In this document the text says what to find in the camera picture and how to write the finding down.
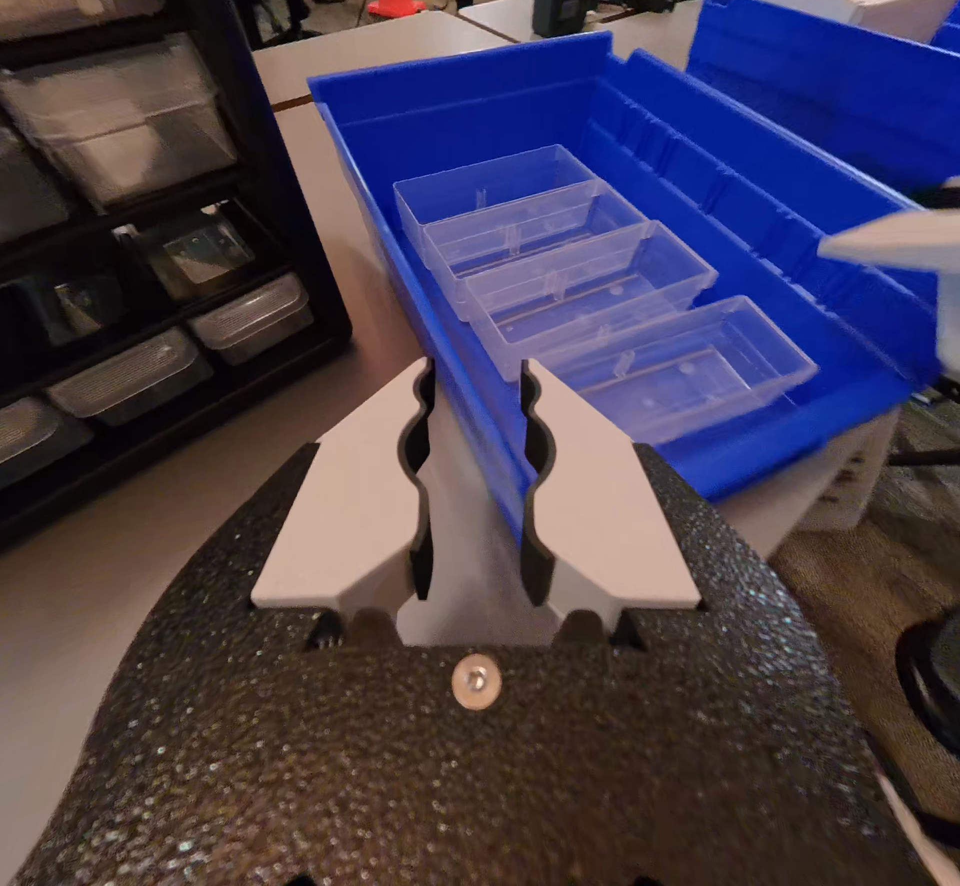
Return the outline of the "blue bin with white box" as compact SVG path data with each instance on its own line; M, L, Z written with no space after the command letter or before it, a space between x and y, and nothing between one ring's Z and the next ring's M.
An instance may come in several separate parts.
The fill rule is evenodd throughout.
M923 201L958 182L958 0L926 41L766 0L702 0L686 70Z

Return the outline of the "clear plastic drawer tray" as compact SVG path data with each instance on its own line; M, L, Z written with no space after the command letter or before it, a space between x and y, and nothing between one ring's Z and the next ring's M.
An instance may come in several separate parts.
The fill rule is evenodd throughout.
M522 362L688 310L717 270L657 220L465 280L466 322L500 376Z
M537 359L635 442L672 442L767 407L818 365L746 295Z
M426 268L464 275L495 259L517 258L646 220L604 180L591 179L430 222L417 252Z
M560 145L430 172L393 184L407 239L420 247L426 226L596 179Z

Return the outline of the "black round object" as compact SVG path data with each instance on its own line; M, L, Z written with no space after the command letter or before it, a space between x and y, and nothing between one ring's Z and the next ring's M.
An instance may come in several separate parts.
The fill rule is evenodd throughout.
M907 703L933 738L959 757L959 609L906 628L894 663Z

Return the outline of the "black charger device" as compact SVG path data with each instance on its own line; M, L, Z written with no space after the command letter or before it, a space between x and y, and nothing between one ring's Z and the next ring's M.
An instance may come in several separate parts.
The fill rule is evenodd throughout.
M594 0L534 0L532 31L541 39L579 34L593 8Z

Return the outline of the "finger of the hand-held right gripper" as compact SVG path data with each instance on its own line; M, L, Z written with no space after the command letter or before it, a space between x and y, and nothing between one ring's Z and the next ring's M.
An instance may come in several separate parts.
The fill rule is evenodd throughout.
M937 358L944 377L959 383L959 273L937 275Z
M895 212L822 238L822 258L883 268L959 273L959 178L918 195L919 210Z

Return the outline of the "blue plastic storage bin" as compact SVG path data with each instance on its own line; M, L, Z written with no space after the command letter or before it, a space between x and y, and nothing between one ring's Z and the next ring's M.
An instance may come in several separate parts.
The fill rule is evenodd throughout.
M819 366L791 393L659 448L708 500L761 483L931 386L935 277L817 256L908 197L641 50L590 33L309 80L392 288L516 542L533 470L505 382L402 231L396 182L552 145L662 221Z

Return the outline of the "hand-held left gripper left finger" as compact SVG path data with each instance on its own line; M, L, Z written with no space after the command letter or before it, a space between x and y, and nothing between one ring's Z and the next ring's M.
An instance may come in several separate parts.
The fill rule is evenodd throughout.
M436 365L422 357L317 441L250 593L258 608L391 616L428 598L434 546L426 485Z

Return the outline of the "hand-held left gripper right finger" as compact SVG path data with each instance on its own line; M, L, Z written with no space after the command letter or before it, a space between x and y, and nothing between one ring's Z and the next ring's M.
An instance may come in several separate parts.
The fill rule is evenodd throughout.
M702 595L630 436L538 360L521 367L520 576L534 606L604 628L630 609L694 610Z

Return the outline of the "grey desk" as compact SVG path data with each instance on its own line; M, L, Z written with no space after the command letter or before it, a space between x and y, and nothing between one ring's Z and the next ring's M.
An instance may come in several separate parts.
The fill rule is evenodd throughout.
M476 4L459 11L460 19L486 29L515 44L538 39L532 28L534 0L498 0ZM643 50L683 71L696 32L702 2L676 5L662 14L597 14L584 25L585 32L608 31L613 37L613 52L626 59L635 50Z
M514 42L439 11L386 20L279 45L252 54L270 108L310 100L308 80L512 46Z
M2 556L2 884L37 842L130 642L174 576L302 445L422 355L311 100L276 122L353 325L333 362ZM430 417L435 572L406 643L541 645L513 536L443 392Z

